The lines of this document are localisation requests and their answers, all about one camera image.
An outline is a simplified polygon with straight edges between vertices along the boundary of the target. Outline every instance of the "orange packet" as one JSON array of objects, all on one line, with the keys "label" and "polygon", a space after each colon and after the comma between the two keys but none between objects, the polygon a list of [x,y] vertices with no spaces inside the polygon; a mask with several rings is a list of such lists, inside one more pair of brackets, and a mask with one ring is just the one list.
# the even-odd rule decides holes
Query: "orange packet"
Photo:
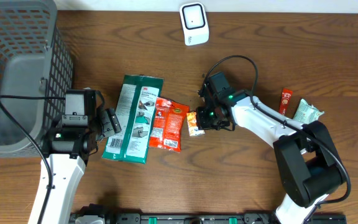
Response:
[{"label": "orange packet", "polygon": [[181,126],[189,106],[157,97],[149,146],[180,152]]}]

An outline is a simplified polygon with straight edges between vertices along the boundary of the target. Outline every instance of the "small red packet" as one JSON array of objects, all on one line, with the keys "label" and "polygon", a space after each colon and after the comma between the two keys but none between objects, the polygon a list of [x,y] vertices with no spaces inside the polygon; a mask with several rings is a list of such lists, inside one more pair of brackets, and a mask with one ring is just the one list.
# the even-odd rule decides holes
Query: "small red packet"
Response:
[{"label": "small red packet", "polygon": [[283,89],[281,102],[280,102],[280,114],[285,115],[291,96],[292,96],[292,90],[287,90],[286,88]]},{"label": "small red packet", "polygon": [[149,146],[180,152],[180,131],[189,106],[157,97]]}]

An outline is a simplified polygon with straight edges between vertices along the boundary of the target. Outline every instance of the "gray plastic basket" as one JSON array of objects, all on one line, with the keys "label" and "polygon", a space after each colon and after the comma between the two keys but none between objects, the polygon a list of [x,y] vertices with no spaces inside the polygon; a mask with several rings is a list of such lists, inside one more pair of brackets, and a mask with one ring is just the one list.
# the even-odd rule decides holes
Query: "gray plastic basket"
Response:
[{"label": "gray plastic basket", "polygon": [[[0,0],[0,95],[64,96],[73,62],[56,27],[52,0]],[[2,99],[13,117],[40,144],[62,100]],[[0,110],[0,157],[39,156]]]}]

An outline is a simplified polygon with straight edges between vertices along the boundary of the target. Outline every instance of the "wooden tabletop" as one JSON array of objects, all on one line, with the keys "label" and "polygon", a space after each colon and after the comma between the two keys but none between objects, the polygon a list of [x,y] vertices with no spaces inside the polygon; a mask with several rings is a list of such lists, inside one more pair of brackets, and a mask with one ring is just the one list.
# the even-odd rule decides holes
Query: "wooden tabletop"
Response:
[{"label": "wooden tabletop", "polygon": [[[59,12],[58,26],[76,57],[75,88],[101,90],[116,106],[124,74],[164,78],[162,97],[189,105],[209,68],[233,54],[259,67],[256,95],[278,110],[283,88],[293,90],[287,116],[301,98],[325,111],[352,180],[351,196],[324,205],[358,223],[358,15],[208,13],[209,41],[185,46],[177,12]],[[216,71],[237,89],[250,89],[252,66],[232,59]],[[285,195],[272,148],[246,129],[189,137],[182,152],[151,148],[146,165],[91,156],[73,211],[99,203],[144,213],[236,213],[273,210]],[[0,159],[0,223],[27,223],[40,175],[39,158]],[[343,185],[330,198],[340,197]]]}]

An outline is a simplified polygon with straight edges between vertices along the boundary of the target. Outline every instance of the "white wall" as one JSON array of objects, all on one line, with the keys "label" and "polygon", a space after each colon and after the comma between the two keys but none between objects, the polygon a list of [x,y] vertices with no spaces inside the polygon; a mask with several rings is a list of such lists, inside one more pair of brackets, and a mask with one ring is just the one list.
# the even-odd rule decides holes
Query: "white wall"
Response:
[{"label": "white wall", "polygon": [[[184,0],[55,0],[60,10],[177,11]],[[209,12],[358,13],[358,0],[201,0]]]}]

